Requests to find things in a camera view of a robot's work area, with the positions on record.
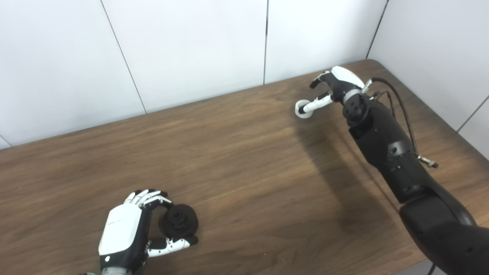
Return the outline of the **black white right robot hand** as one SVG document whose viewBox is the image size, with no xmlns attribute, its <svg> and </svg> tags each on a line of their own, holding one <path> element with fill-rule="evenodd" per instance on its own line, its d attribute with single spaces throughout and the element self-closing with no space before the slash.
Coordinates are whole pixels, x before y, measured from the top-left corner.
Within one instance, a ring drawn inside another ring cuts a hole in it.
<svg viewBox="0 0 489 275">
<path fill-rule="evenodd" d="M 362 93 L 365 83 L 353 72 L 341 66 L 334 66 L 318 75 L 310 84 L 315 89 L 320 83 L 326 83 L 330 91 L 318 96 L 314 101 L 300 100 L 295 104 L 295 114 L 300 118 L 309 118 L 318 108 L 333 102 L 344 103 L 352 95 Z"/>
</svg>

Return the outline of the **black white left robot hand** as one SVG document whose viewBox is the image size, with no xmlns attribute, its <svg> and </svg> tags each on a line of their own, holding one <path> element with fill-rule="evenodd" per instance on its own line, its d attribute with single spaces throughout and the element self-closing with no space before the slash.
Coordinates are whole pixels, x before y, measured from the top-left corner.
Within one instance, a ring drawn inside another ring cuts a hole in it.
<svg viewBox="0 0 489 275">
<path fill-rule="evenodd" d="M 150 240 L 152 212 L 158 207 L 166 209 L 159 218 L 164 237 Z M 149 258 L 196 245 L 198 227 L 196 211 L 189 205 L 174 204 L 166 192 L 133 191 L 108 214 L 98 247 L 101 274 L 134 275 Z"/>
</svg>

